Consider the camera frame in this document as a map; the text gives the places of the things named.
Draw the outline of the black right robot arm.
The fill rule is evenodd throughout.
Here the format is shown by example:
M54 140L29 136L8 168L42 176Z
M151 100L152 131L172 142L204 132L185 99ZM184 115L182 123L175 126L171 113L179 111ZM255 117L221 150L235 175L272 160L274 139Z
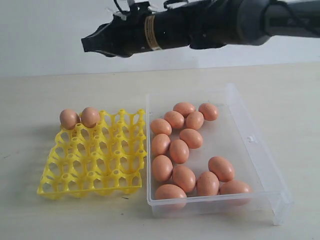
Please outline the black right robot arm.
M218 49L226 45L260 46L273 36L318 38L317 0L182 0L164 2L164 11L148 1L128 2L109 23L82 38L85 52L129 58L134 54L190 47Z

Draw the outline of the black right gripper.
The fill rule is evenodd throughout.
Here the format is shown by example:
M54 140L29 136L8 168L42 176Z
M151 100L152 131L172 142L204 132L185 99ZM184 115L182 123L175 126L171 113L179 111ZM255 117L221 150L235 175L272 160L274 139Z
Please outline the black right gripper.
M85 53L110 54L129 58L134 54L190 47L194 50L217 49L224 46L209 39L202 29L205 12L213 0L166 0L163 11L152 9L149 1L128 1L128 10L119 8L110 23L82 38Z

